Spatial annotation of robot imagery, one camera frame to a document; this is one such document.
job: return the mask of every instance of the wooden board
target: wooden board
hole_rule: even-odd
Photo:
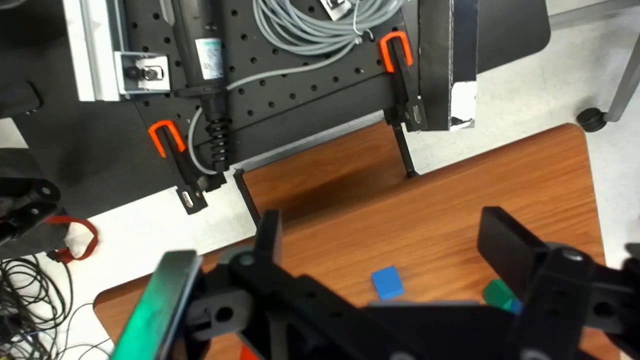
[[[368,191],[347,191],[350,202],[340,202],[336,191],[333,198],[339,204],[315,216],[291,216],[284,226],[284,268],[313,275],[356,306],[376,301],[371,275],[385,267],[400,271],[404,301],[481,301],[482,288],[496,279],[476,252],[482,206],[502,206],[540,238],[566,243],[602,261],[588,153],[585,134],[575,126],[538,134],[424,179],[393,179],[380,185],[363,183],[371,185]],[[284,202],[291,188],[296,188],[288,180],[256,176],[251,187],[261,183],[256,198],[271,198],[262,202],[268,208],[278,204],[280,196],[282,204],[300,208],[303,204]],[[313,176],[298,188],[305,185],[322,183]],[[315,188],[309,187],[298,196],[315,202]],[[316,193],[316,198],[327,204],[325,193]],[[112,339],[118,339],[142,286],[145,281],[98,298],[98,319]],[[218,358],[238,358],[238,347],[238,340],[229,337],[218,340],[212,352]],[[617,356],[597,333],[587,333],[585,350],[599,358]]]

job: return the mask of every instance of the orange handle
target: orange handle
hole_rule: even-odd
[[[163,146],[163,143],[159,139],[159,131],[160,128],[167,128],[173,134],[173,139],[175,139],[175,143],[178,146],[178,153],[187,153],[187,145],[184,145],[184,139],[182,139],[176,123],[175,121],[160,121],[160,123],[153,125],[147,132],[153,139],[153,143],[155,143],[155,146],[157,146],[157,151],[159,151],[159,155],[163,159],[167,159],[167,151],[164,151],[164,146]]]
[[[385,71],[390,73],[390,74],[397,73],[397,67],[393,62],[389,42],[397,41],[397,39],[402,42],[404,62],[409,67],[414,64],[414,53],[413,53],[413,47],[409,42],[409,35],[407,32],[389,32],[385,39],[380,39],[379,45],[380,45],[380,57],[383,57]]]

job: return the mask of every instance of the gray floor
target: gray floor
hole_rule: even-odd
[[[551,15],[595,2],[551,0]],[[409,134],[418,173],[532,136],[588,107],[608,108],[630,51],[640,37],[640,9],[557,30],[547,51],[487,73],[479,81],[479,125],[457,134]],[[606,259],[620,264],[623,247],[640,240],[640,94],[623,123],[588,134]]]

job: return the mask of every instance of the pegboard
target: pegboard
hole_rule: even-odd
[[[252,2],[251,0],[222,0],[225,2],[225,57],[226,57],[226,76],[229,82],[268,73],[282,71],[292,67],[307,67],[321,62],[325,58],[309,58],[296,57],[287,51],[272,47],[256,26]],[[329,20],[322,5],[319,0],[298,0],[294,2],[300,10],[315,19]],[[182,61],[178,57],[173,28],[164,23],[160,5],[157,0],[127,0],[127,32],[130,39],[130,51],[142,53],[160,53],[171,58],[171,76],[173,88],[184,88],[184,73]],[[402,17],[398,15],[389,24],[375,30],[375,37],[389,30],[404,28]],[[379,57],[376,39],[367,41],[356,47],[347,58],[336,64],[330,64],[322,71],[292,74],[292,76],[277,76],[246,85],[231,93],[231,117],[233,131],[243,132],[258,123],[274,123],[278,125],[278,117],[284,112],[300,108],[300,123],[305,117],[305,107],[313,105],[330,94],[342,93],[345,88],[359,86],[371,79],[383,74],[383,62]],[[197,108],[198,101],[175,98],[167,97],[149,97],[137,98],[137,108],[140,119],[150,125],[160,119],[187,121]],[[364,117],[372,110],[354,108],[356,119]],[[197,132],[197,143],[207,143],[205,123]]]

